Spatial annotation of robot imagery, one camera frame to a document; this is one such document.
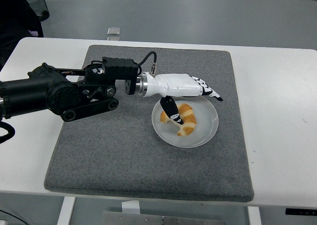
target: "wire connector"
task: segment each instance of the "wire connector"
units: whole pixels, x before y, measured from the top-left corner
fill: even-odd
[[[156,62],[153,62],[150,75],[155,77],[156,76],[156,70],[157,70],[157,64],[156,64]]]

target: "croissant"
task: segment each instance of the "croissant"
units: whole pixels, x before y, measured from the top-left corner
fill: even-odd
[[[175,122],[174,120],[170,119],[166,115],[165,111],[162,111],[162,113],[160,114],[160,121],[162,123],[168,123],[169,121],[172,121],[174,124],[180,127],[180,130],[177,132],[178,136],[188,136],[195,130],[195,127],[196,127],[196,119],[195,119],[193,109],[192,107],[190,107],[188,104],[185,104],[185,103],[181,105],[177,105],[177,108],[179,111],[179,115],[181,119],[183,120],[184,124],[181,125]]]

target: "gray felt mat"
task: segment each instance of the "gray felt mat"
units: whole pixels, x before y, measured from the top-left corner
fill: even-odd
[[[119,107],[65,123],[45,179],[51,191],[196,201],[253,199],[234,73],[229,52],[90,46],[84,66],[103,56],[140,62],[156,51],[158,73],[201,77],[223,102],[209,98],[219,116],[216,135],[196,148],[178,148],[154,131],[159,95],[127,96],[117,81]],[[143,65],[149,71],[153,56]]]

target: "gray floor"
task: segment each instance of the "gray floor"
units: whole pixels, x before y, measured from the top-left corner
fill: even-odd
[[[233,45],[317,50],[316,0],[46,0],[49,38],[107,39],[120,27],[121,41]],[[77,200],[72,224],[99,224],[102,209],[119,209],[121,201]],[[56,224],[62,198],[0,194],[0,209],[30,224]],[[148,203],[144,213],[212,218],[245,208]],[[286,216],[285,208],[260,208],[264,225],[315,225],[316,217]],[[0,219],[8,218],[0,213]],[[243,224],[245,215],[233,218]],[[9,225],[22,224],[12,218]]]

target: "screw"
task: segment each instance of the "screw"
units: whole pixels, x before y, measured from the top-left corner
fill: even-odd
[[[115,93],[115,91],[114,91],[113,88],[108,88],[108,89],[106,90],[107,96],[114,96],[114,93]]]

